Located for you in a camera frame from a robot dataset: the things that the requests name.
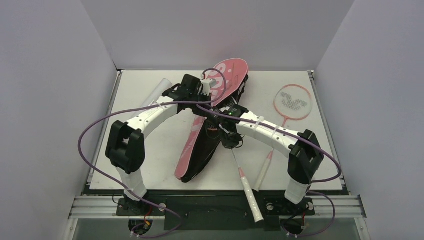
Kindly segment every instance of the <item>screw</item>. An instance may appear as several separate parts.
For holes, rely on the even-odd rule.
[[[307,203],[307,209],[314,210],[314,205],[312,204],[312,202]]]
[[[164,208],[167,207],[167,205],[165,203],[163,203],[163,202],[161,204],[159,204],[159,206],[164,207]],[[163,211],[165,211],[165,209],[159,208],[159,211],[163,212]]]

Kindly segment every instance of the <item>racket grip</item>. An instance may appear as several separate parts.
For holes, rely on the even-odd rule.
[[[241,177],[240,179],[241,183],[243,184],[244,193],[246,194],[250,209],[253,213],[254,222],[257,223],[261,220],[264,220],[264,217],[262,216],[261,210],[259,209],[258,203],[256,202],[255,195],[253,194],[248,179],[245,176]]]
[[[253,190],[256,192],[259,192],[259,189],[261,188],[262,182],[265,179],[265,176],[267,175],[268,169],[271,165],[271,159],[273,158],[273,152],[271,151],[268,154],[268,157],[265,159],[262,165],[262,169],[260,170],[259,176],[257,176],[256,182],[253,185]]]

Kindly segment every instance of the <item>wire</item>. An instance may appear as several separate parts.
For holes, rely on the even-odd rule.
[[[225,78],[225,76],[224,76],[224,74],[221,72],[221,71],[219,71],[218,69],[215,69],[215,68],[208,68],[208,69],[206,69],[206,70],[204,70],[203,71],[203,74],[205,74],[205,72],[207,72],[207,71],[216,71],[217,73],[219,73],[221,76],[222,76],[222,80],[223,80],[223,82],[224,82],[224,89],[223,89],[223,91],[222,91],[222,94],[219,96],[219,97],[217,97],[217,98],[215,98],[214,100],[211,100],[211,101],[171,101],[171,102],[164,102],[164,103],[162,103],[161,104],[161,106],[168,106],[168,105],[174,105],[174,104],[196,104],[196,105],[199,105],[199,104],[211,104],[211,103],[214,103],[214,102],[216,102],[216,101],[218,101],[219,99],[221,99],[223,96],[224,96],[224,94],[225,94],[225,91],[226,91],[226,89],[227,89],[227,81],[226,81],[226,78]],[[163,207],[163,206],[159,206],[158,204],[156,204],[156,203],[153,203],[153,202],[151,202],[151,201],[149,201],[149,200],[146,200],[146,199],[144,199],[144,198],[142,198],[142,197],[140,197],[140,196],[138,196],[136,193],[134,193],[131,189],[129,189],[128,188],[128,186],[127,185],[125,185],[124,183],[122,183],[121,181],[119,181],[118,179],[116,179],[115,177],[113,177],[113,176],[111,176],[111,175],[109,175],[109,174],[107,174],[106,172],[104,172],[104,171],[102,171],[102,170],[100,170],[99,168],[97,168],[96,166],[94,166],[87,158],[86,158],[86,156],[84,155],[84,153],[83,153],[83,148],[82,148],[82,141],[83,141],[83,138],[84,138],[84,136],[86,135],[86,133],[92,128],[92,127],[94,127],[95,125],[97,125],[98,123],[101,123],[102,121],[104,121],[104,120],[106,120],[106,119],[108,119],[108,118],[110,118],[110,117],[113,117],[113,116],[116,116],[116,115],[119,115],[119,114],[125,114],[125,113],[131,113],[131,112],[138,112],[138,111],[143,111],[143,110],[148,110],[148,109],[154,109],[154,108],[158,108],[158,107],[160,107],[160,105],[158,105],[158,104],[155,104],[155,105],[150,105],[150,106],[145,106],[145,107],[139,107],[139,108],[134,108],[134,109],[127,109],[127,110],[122,110],[122,111],[117,111],[117,112],[114,112],[114,113],[111,113],[111,114],[109,114],[109,115],[106,115],[106,116],[104,116],[104,117],[101,117],[101,118],[99,118],[98,120],[96,120],[96,121],[94,121],[92,124],[90,124],[86,129],[84,129],[84,131],[82,131],[82,133],[81,133],[81,135],[79,136],[79,139],[78,139],[78,152],[79,152],[79,155],[81,156],[81,158],[82,158],[82,160],[85,162],[85,164],[87,164],[90,168],[92,168],[92,169],[94,169],[95,171],[97,171],[99,174],[101,174],[101,175],[103,175],[103,176],[105,176],[105,177],[107,177],[107,178],[109,178],[110,180],[112,180],[112,181],[114,181],[114,182],[116,182],[117,184],[119,184],[119,185],[121,185],[124,189],[126,189],[127,191],[128,191],[128,193],[129,194],[131,194],[132,196],[134,196],[135,198],[137,198],[138,200],[140,200],[140,201],[142,201],[142,202],[144,202],[144,203],[146,203],[146,204],[149,204],[149,205],[151,205],[151,206],[153,206],[153,207],[156,207],[156,208],[161,208],[161,209],[164,209],[165,211],[167,211],[167,212],[169,212],[169,213],[171,213],[171,214],[173,214],[173,215],[175,215],[177,218],[179,218],[180,219],[180,223],[177,225],[177,226],[175,226],[174,228],[172,228],[171,230],[169,230],[169,231],[166,231],[166,232],[163,232],[163,233],[160,233],[160,234],[158,234],[158,235],[154,235],[154,236],[140,236],[141,238],[145,238],[145,239],[153,239],[153,238],[158,238],[158,237],[162,237],[162,236],[164,236],[164,235],[167,235],[167,234],[169,234],[169,233],[172,233],[173,231],[175,231],[175,230],[177,230],[182,224],[183,224],[183,218],[178,214],[178,213],[176,213],[176,212],[174,212],[174,211],[172,211],[171,209],[169,209],[169,208],[166,208],[166,207]]]
[[[152,213],[152,206],[150,206],[150,210],[148,211],[148,213],[146,213],[146,215],[144,215],[144,222],[147,224],[147,225],[150,225],[150,222],[148,222],[147,220],[146,220],[146,217],[147,216],[149,216],[151,213]]]
[[[290,220],[292,220],[292,219],[294,219],[295,217],[297,217],[297,216],[299,216],[299,214],[301,214],[302,213],[302,211],[301,211],[301,209],[299,209],[295,214],[293,214],[291,217],[289,217],[289,218],[287,218],[286,220],[284,220],[284,221],[282,221],[283,222],[283,224],[284,223],[286,223],[286,222],[288,222],[288,221],[290,221]]]
[[[302,215],[302,224],[303,224],[303,226],[305,226],[305,216],[306,216],[306,212],[304,212],[303,215]]]
[[[208,68],[208,69],[206,69],[206,70],[204,70],[203,71],[203,75],[205,75],[205,72],[207,72],[207,71],[216,71],[216,72],[218,72],[221,76],[222,76],[222,78],[223,78],[223,82],[224,82],[224,91],[222,92],[222,94],[219,96],[219,97],[217,97],[217,98],[215,98],[214,100],[210,100],[210,101],[204,101],[204,102],[199,102],[199,101],[172,101],[172,102],[164,102],[164,103],[162,103],[161,104],[161,106],[168,106],[168,105],[175,105],[175,104],[195,104],[195,105],[197,105],[197,107],[199,108],[199,109],[201,109],[201,110],[203,110],[203,111],[205,111],[205,112],[207,112],[207,113],[210,113],[210,114],[214,114],[214,115],[217,115],[217,116],[220,116],[220,117],[223,117],[223,118],[227,118],[227,119],[233,119],[233,120],[238,120],[238,121],[242,121],[242,122],[246,122],[246,123],[251,123],[251,124],[256,124],[256,122],[255,121],[253,121],[253,120],[249,120],[249,119],[243,119],[243,118],[238,118],[238,117],[233,117],[233,116],[229,116],[229,115],[224,115],[224,114],[221,114],[221,113],[217,113],[217,112],[214,112],[214,111],[211,111],[211,110],[208,110],[208,109],[206,109],[206,108],[204,108],[204,107],[202,107],[200,104],[202,104],[202,105],[205,105],[205,104],[211,104],[211,103],[214,103],[214,102],[216,102],[216,101],[218,101],[219,99],[221,99],[223,96],[224,96],[224,94],[225,94],[225,91],[226,91],[226,89],[227,89],[227,81],[226,81],[226,78],[225,78],[225,76],[224,76],[224,74],[221,72],[221,71],[219,71],[218,69],[215,69],[215,68]],[[95,171],[97,171],[98,173],[100,173],[100,174],[102,174],[103,176],[105,176],[105,177],[107,177],[107,178],[109,178],[109,179],[111,179],[112,181],[114,181],[114,182],[116,182],[117,184],[119,184],[119,185],[121,185],[124,189],[126,189],[127,191],[128,191],[128,193],[129,194],[131,194],[132,196],[134,196],[135,198],[137,198],[137,199],[139,199],[140,201],[142,201],[142,202],[144,202],[144,203],[147,203],[147,204],[149,204],[149,205],[151,205],[151,206],[153,206],[153,207],[156,207],[156,208],[162,208],[162,209],[164,209],[165,211],[167,211],[167,212],[169,212],[169,213],[171,213],[171,214],[173,214],[173,215],[175,215],[177,218],[179,218],[180,219],[180,223],[177,225],[177,226],[175,226],[174,228],[172,228],[171,230],[169,230],[169,231],[166,231],[166,232],[164,232],[164,233],[161,233],[161,234],[158,234],[158,235],[154,235],[154,236],[140,236],[141,238],[148,238],[148,239],[152,239],[152,238],[158,238],[158,237],[162,237],[162,236],[164,236],[164,235],[167,235],[167,234],[169,234],[169,233],[171,233],[171,232],[173,232],[173,231],[175,231],[175,230],[177,230],[181,225],[182,225],[182,223],[183,223],[183,218],[178,214],[178,213],[176,213],[176,212],[174,212],[174,211],[172,211],[172,210],[170,210],[169,208],[166,208],[166,207],[163,207],[163,206],[159,206],[158,204],[156,204],[156,203],[153,203],[153,202],[151,202],[151,201],[149,201],[149,200],[146,200],[146,199],[144,199],[144,198],[142,198],[142,197],[140,197],[140,196],[138,196],[137,194],[135,194],[132,190],[130,190],[125,184],[123,184],[121,181],[119,181],[118,179],[116,179],[115,177],[113,177],[113,176],[111,176],[111,175],[109,175],[109,174],[107,174],[106,172],[104,172],[104,171],[102,171],[102,170],[100,170],[99,168],[97,168],[96,166],[94,166],[86,157],[85,157],[85,155],[84,155],[84,153],[83,153],[83,150],[82,150],[82,140],[83,140],[83,138],[84,138],[84,136],[85,136],[85,134],[92,128],[92,127],[94,127],[95,125],[97,125],[98,123],[100,123],[100,122],[102,122],[102,121],[104,121],[104,120],[106,120],[106,119],[108,119],[108,118],[110,118],[110,117],[113,117],[113,116],[116,116],[116,115],[119,115],[119,114],[124,114],[124,113],[131,113],[131,112],[137,112],[137,111],[143,111],[143,110],[148,110],[148,109],[153,109],[153,108],[158,108],[158,107],[160,107],[158,104],[155,104],[155,105],[150,105],[150,106],[145,106],[145,107],[139,107],[139,108],[134,108],[134,109],[127,109],[127,110],[122,110],[122,111],[117,111],[117,112],[114,112],[114,113],[111,113],[111,114],[109,114],[109,115],[106,115],[106,116],[104,116],[104,117],[102,117],[102,118],[100,118],[100,119],[98,119],[98,120],[96,120],[96,121],[94,121],[92,124],[90,124],[84,131],[82,131],[82,133],[81,133],[81,135],[79,136],[79,139],[78,139],[78,152],[79,152],[79,155],[81,156],[81,158],[82,158],[82,160],[90,167],[90,168],[92,168],[92,169],[94,169]],[[270,126],[270,125],[268,125],[268,124],[266,124],[266,123],[263,123],[263,122],[260,122],[259,123],[259,125],[261,125],[261,126],[263,126],[263,127],[266,127],[266,128],[268,128],[268,129],[271,129],[271,130],[276,130],[277,132],[279,132],[279,133],[281,133],[281,134],[285,134],[285,135],[287,135],[287,136],[289,136],[289,137],[292,137],[292,138],[294,138],[294,139],[297,139],[297,140],[299,140],[299,141],[301,141],[301,142],[304,142],[304,143],[306,143],[306,144],[308,144],[308,145],[310,145],[310,146],[312,146],[313,148],[315,148],[315,149],[317,149],[320,153],[322,153],[322,154],[324,154],[325,156],[327,156],[335,165],[336,165],[336,167],[337,167],[337,171],[338,171],[338,173],[337,173],[337,175],[336,176],[333,176],[333,177],[330,177],[330,178],[327,178],[327,179],[322,179],[322,180],[315,180],[315,181],[312,181],[312,183],[324,183],[324,182],[329,182],[329,181],[332,181],[332,180],[335,180],[335,179],[337,179],[337,178],[339,178],[341,175],[342,175],[342,169],[341,169],[341,167],[340,167],[340,164],[336,161],[336,159],[334,159],[334,157],[332,157],[329,153],[327,153],[325,150],[323,150],[323,149],[321,149],[319,146],[317,146],[317,145],[315,145],[315,144],[313,144],[312,142],[309,142],[309,141],[307,141],[307,140],[305,140],[305,139],[303,139],[303,138],[301,138],[301,137],[299,137],[299,136],[297,136],[297,135],[293,135],[293,134],[291,134],[291,133],[289,133],[289,132],[286,132],[286,131],[284,131],[284,130],[281,130],[281,129],[276,129],[275,127],[272,127],[272,126]],[[319,193],[319,192],[313,192],[313,191],[309,191],[309,193],[311,193],[311,194],[316,194],[316,195],[320,195],[320,196],[323,196],[323,197],[325,197],[325,198],[327,198],[330,202],[331,202],[331,205],[332,205],[332,207],[333,207],[333,218],[332,218],[332,220],[331,220],[331,222],[323,229],[323,230],[321,230],[321,231],[319,231],[319,233],[322,233],[322,232],[324,232],[325,230],[327,230],[333,223],[334,223],[334,219],[335,219],[335,215],[336,215],[336,212],[335,212],[335,207],[334,207],[334,204],[333,204],[333,201],[328,197],[328,196],[326,196],[326,195],[324,195],[324,194],[322,194],[322,193]]]
[[[317,232],[308,233],[308,234],[300,234],[300,235],[292,234],[289,231],[287,231],[287,229],[284,226],[282,226],[282,229],[284,231],[286,231],[287,232],[287,235],[289,235],[289,236],[297,237],[297,238],[303,238],[303,237],[311,237],[311,236],[315,236],[315,235],[321,234],[321,233],[325,232],[327,229],[329,229],[329,227],[331,227],[331,225],[333,225],[334,221],[336,220],[336,207],[334,206],[334,202],[333,202],[333,200],[331,200],[331,198],[329,198],[324,193],[320,193],[320,192],[317,192],[317,191],[308,191],[308,193],[309,194],[312,194],[312,195],[322,196],[322,197],[328,199],[328,201],[330,201],[330,204],[331,204],[331,207],[332,207],[332,217],[331,217],[331,220],[327,224],[327,226],[325,226],[323,229],[321,229],[321,230],[319,230]]]
[[[245,123],[251,123],[251,124],[256,124],[257,123],[254,120],[244,119],[244,118],[239,118],[239,117],[234,117],[234,116],[229,116],[229,115],[224,115],[224,114],[221,114],[221,113],[218,113],[218,112],[214,112],[214,111],[208,110],[208,109],[200,106],[199,104],[197,104],[197,107],[199,109],[207,112],[207,113],[214,114],[216,116],[220,116],[220,117],[223,117],[223,118],[237,120],[237,121],[241,121],[241,122],[245,122]],[[310,142],[310,141],[308,141],[306,139],[303,139],[303,138],[301,138],[301,137],[299,137],[297,135],[291,134],[290,132],[281,130],[279,128],[275,128],[275,127],[273,127],[271,125],[268,125],[266,123],[259,122],[259,125],[261,125],[263,127],[266,127],[266,128],[268,128],[270,130],[276,130],[277,132],[279,132],[281,134],[287,135],[287,136],[292,137],[294,139],[297,139],[297,140],[299,140],[299,141],[301,141],[301,142],[303,142],[305,144],[308,144],[309,146],[311,146],[314,149],[318,150],[320,153],[322,153],[325,156],[327,156],[335,164],[335,166],[337,167],[337,175],[335,175],[333,177],[330,177],[330,178],[327,178],[327,179],[313,180],[311,183],[325,183],[325,182],[333,181],[335,179],[338,179],[342,175],[342,167],[340,167],[340,164],[336,161],[336,159],[333,156],[331,156],[328,152],[326,152],[325,150],[323,150],[319,146],[317,146],[317,145],[313,144],[312,142]]]
[[[112,194],[112,202],[113,202],[114,204],[120,205],[120,203],[119,203],[119,202],[116,202],[116,201],[115,201],[115,194]]]

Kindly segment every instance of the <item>red wire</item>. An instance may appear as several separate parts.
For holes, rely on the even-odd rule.
[[[152,206],[150,206],[150,210],[148,211],[148,213],[146,213],[146,215],[144,215],[144,222],[147,224],[147,220],[146,217],[149,216],[152,213]]]
[[[303,215],[302,215],[302,222],[303,222],[302,224],[303,224],[303,226],[305,225],[305,215],[306,215],[306,212],[304,212]]]

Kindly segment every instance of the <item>printed logo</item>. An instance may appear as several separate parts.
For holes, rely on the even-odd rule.
[[[285,93],[285,92],[281,92],[281,97],[283,97],[282,99],[282,104],[284,106],[286,106],[287,108],[297,111],[299,109],[301,109],[301,107],[306,107],[308,105],[308,103],[306,101],[297,99],[295,101],[292,100],[292,95]]]

